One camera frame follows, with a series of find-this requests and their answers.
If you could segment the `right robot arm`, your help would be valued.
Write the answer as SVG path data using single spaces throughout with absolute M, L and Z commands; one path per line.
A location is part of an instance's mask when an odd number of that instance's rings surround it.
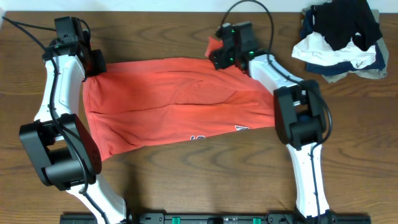
M 209 58 L 216 69 L 236 66 L 260 82 L 274 100 L 275 130 L 289 150 L 297 189 L 295 223 L 334 223 L 323 188 L 323 133 L 331 119 L 318 83 L 296 77 L 261 50 L 250 22 L 224 23 L 215 35 L 220 49 Z

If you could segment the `red t-shirt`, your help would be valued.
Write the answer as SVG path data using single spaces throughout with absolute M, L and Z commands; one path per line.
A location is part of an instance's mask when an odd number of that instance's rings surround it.
M 102 159 L 275 125 L 263 85 L 236 67 L 217 70 L 207 58 L 109 64 L 84 82 L 83 102 Z

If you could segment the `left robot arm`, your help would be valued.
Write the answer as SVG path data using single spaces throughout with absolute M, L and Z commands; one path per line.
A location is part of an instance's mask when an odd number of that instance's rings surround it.
M 131 223 L 126 201 L 101 175 L 100 150 L 78 117 L 81 84 L 106 71 L 83 24 L 77 17 L 55 20 L 57 36 L 42 56 L 47 71 L 42 104 L 19 137 L 42 183 L 75 196 L 91 212 L 62 215 L 60 223 Z

